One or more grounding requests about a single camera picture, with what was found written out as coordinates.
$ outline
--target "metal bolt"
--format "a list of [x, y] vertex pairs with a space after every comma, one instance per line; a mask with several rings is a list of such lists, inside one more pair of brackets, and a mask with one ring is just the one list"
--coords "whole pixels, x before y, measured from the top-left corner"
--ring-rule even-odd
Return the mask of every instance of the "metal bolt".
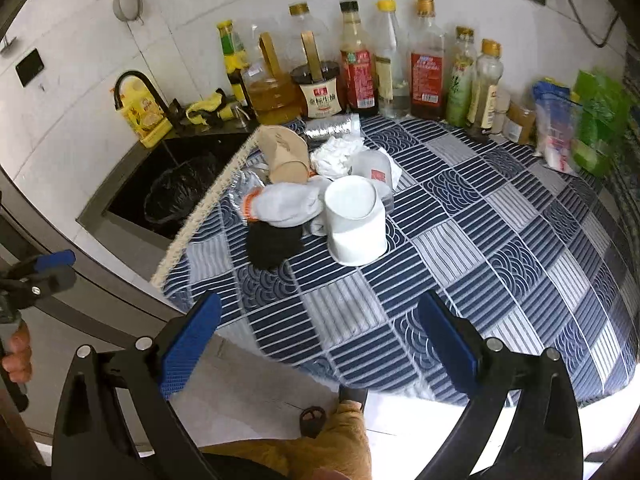
[[560, 352], [555, 348], [547, 348], [546, 356], [552, 361], [558, 361], [558, 359], [560, 359]]
[[85, 357], [87, 357], [89, 354], [91, 353], [91, 347], [89, 345], [82, 345], [77, 351], [76, 351], [76, 355], [81, 358], [84, 359]]
[[499, 352], [504, 348], [504, 344], [497, 337], [490, 337], [486, 340], [486, 347], [492, 352]]
[[154, 340], [148, 336], [141, 337], [136, 341], [136, 348], [138, 350], [147, 350], [151, 348], [151, 345], [154, 343]]

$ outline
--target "sink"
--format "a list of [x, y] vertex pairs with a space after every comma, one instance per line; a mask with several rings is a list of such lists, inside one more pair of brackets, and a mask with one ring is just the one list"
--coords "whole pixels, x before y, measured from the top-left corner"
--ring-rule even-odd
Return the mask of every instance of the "sink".
[[180, 230], [180, 222], [168, 222], [157, 226], [145, 219], [145, 198], [153, 182], [169, 168], [175, 168], [191, 158], [209, 154], [215, 157], [217, 161], [215, 171], [220, 174], [248, 137], [249, 133], [242, 132], [163, 139], [120, 188], [111, 201], [108, 211], [173, 240]]

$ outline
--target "blue rubber pad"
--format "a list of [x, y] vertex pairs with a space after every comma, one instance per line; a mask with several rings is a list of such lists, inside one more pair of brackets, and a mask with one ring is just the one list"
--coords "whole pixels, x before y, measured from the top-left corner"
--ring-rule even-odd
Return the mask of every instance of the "blue rubber pad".
[[478, 387], [478, 361], [453, 325], [453, 314], [435, 292], [421, 295], [418, 318], [455, 389], [473, 395]]
[[36, 258], [33, 264], [33, 269], [36, 272], [42, 272], [43, 270], [50, 269], [51, 267], [69, 266], [71, 267], [76, 262], [76, 255], [71, 249], [60, 251], [57, 253], [43, 254]]
[[221, 313], [222, 302], [219, 295], [211, 294], [199, 311], [182, 327], [171, 349], [162, 359], [160, 390], [165, 399], [184, 388], [220, 323]]

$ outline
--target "black faucet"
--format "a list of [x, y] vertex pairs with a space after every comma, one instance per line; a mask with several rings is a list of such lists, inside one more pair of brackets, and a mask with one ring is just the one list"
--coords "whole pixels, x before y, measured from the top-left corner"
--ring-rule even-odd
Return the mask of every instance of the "black faucet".
[[156, 90], [156, 87], [153, 86], [153, 83], [151, 81], [149, 81], [149, 78], [145, 74], [143, 74], [142, 72], [139, 72], [138, 70], [127, 70], [116, 81], [116, 85], [115, 85], [115, 88], [113, 90], [113, 101], [115, 103], [116, 110], [121, 110], [122, 107], [123, 107], [123, 105], [122, 105], [122, 97], [120, 97], [120, 85], [122, 85], [122, 82], [129, 76], [137, 77], [138, 79], [140, 79], [140, 81], [142, 81], [144, 83], [146, 88], [151, 92], [151, 95], [153, 96], [153, 98], [156, 100], [156, 103], [158, 103], [158, 106], [164, 112], [164, 116], [167, 119], [169, 119], [169, 122], [172, 124], [172, 126], [176, 130], [179, 130], [180, 129], [180, 121], [179, 121], [179, 118], [177, 117], [177, 115], [175, 113], [173, 113], [169, 109], [167, 104], [164, 102], [164, 99], [162, 99], [162, 97], [158, 93], [158, 90]]

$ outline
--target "glass bottle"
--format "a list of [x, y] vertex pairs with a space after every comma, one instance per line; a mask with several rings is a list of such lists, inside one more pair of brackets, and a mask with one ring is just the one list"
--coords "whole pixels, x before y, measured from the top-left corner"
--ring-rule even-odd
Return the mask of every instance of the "glass bottle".
[[406, 41], [396, 18], [396, 2], [379, 0], [380, 11], [374, 29], [374, 53], [380, 113], [400, 118], [409, 113], [409, 81]]
[[378, 100], [369, 36], [360, 22], [356, 0], [340, 2], [340, 10], [343, 23], [340, 53], [342, 74], [347, 85], [347, 101], [353, 112], [363, 117], [372, 116], [378, 113]]
[[482, 55], [476, 61], [476, 80], [466, 122], [469, 137], [486, 142], [484, 133], [494, 124], [495, 97], [504, 67], [500, 61], [502, 48], [494, 40], [482, 40]]
[[416, 11], [417, 25], [410, 40], [411, 115], [440, 120], [444, 116], [444, 32], [435, 23], [433, 0], [417, 0]]
[[329, 29], [309, 13], [306, 2], [290, 5], [289, 13], [287, 68], [298, 85], [303, 117], [319, 119], [346, 111], [346, 89]]
[[242, 70], [247, 66], [244, 45], [240, 41], [238, 34], [234, 32], [234, 25], [231, 20], [220, 22], [216, 27], [220, 33], [222, 53], [225, 56], [226, 76], [229, 78], [236, 100], [243, 107], [248, 108], [250, 105], [241, 75]]
[[[249, 99], [261, 124], [283, 124], [300, 115], [300, 100], [289, 73], [281, 68], [282, 41], [273, 20], [252, 23], [242, 34], [247, 51], [247, 67], [242, 70]], [[280, 47], [276, 55], [274, 43]]]
[[474, 82], [474, 63], [478, 57], [472, 28], [456, 27], [456, 44], [452, 56], [453, 68], [445, 118], [449, 124], [461, 128], [466, 126]]

